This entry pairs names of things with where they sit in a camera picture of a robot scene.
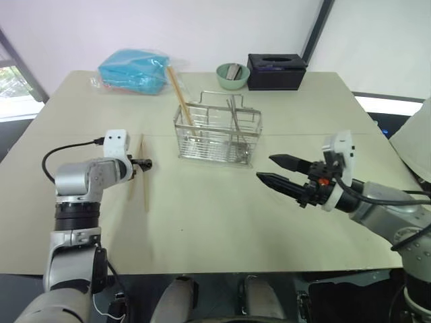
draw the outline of blue plastic bag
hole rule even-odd
[[[143,94],[157,94],[166,84],[169,58],[137,49],[123,49],[109,56],[98,68],[102,82],[110,87]]]

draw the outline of tissue box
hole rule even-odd
[[[307,66],[297,54],[248,54],[248,89],[298,89]]]

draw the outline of table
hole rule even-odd
[[[256,171],[277,172],[303,183],[304,176],[267,157],[289,153],[322,159],[324,138],[351,129],[358,152],[356,178],[418,189],[336,73],[307,73],[294,92],[239,91],[246,106],[263,114],[252,168],[177,158],[173,90],[160,96],[101,93],[91,87],[92,76],[72,72],[0,164],[1,273],[44,272],[55,192],[40,169],[42,156],[54,147],[99,137],[107,129],[127,129],[133,154],[143,135],[145,156],[154,161],[152,170],[109,188],[102,200],[102,241],[122,274],[401,266],[389,243],[346,214],[300,209],[255,176]],[[196,100],[203,89],[221,91],[213,73],[185,73],[182,80],[189,100]],[[70,149],[53,155],[48,168],[101,155],[100,147]]]

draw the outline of wooden chopstick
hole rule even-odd
[[[183,110],[184,115],[186,116],[187,122],[190,126],[193,126],[193,121],[190,116],[189,107],[186,105],[186,102],[184,101],[183,94],[181,93],[180,86],[178,85],[178,80],[175,77],[174,69],[172,66],[168,66],[166,68],[166,71],[168,72],[169,80],[174,87],[176,97],[178,98],[178,101],[180,102],[181,109]]]

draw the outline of metal utensil holder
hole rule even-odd
[[[203,103],[207,95],[226,96],[226,106]],[[236,108],[236,98],[240,107]],[[193,125],[181,107],[174,117],[180,157],[249,165],[262,131],[261,112],[244,107],[242,94],[202,91],[199,102],[187,103]]]

